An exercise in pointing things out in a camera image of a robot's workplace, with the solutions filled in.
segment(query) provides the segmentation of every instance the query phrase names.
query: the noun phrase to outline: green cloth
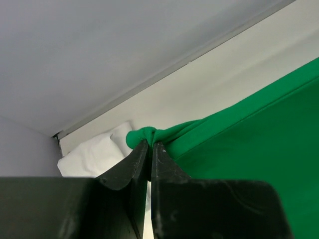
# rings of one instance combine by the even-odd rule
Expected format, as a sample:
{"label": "green cloth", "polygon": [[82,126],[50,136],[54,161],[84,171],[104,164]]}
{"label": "green cloth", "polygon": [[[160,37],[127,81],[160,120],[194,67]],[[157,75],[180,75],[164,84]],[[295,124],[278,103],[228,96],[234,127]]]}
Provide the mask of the green cloth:
{"label": "green cloth", "polygon": [[272,184],[295,237],[319,237],[319,58],[204,119],[131,131],[127,144],[143,139],[193,178]]}

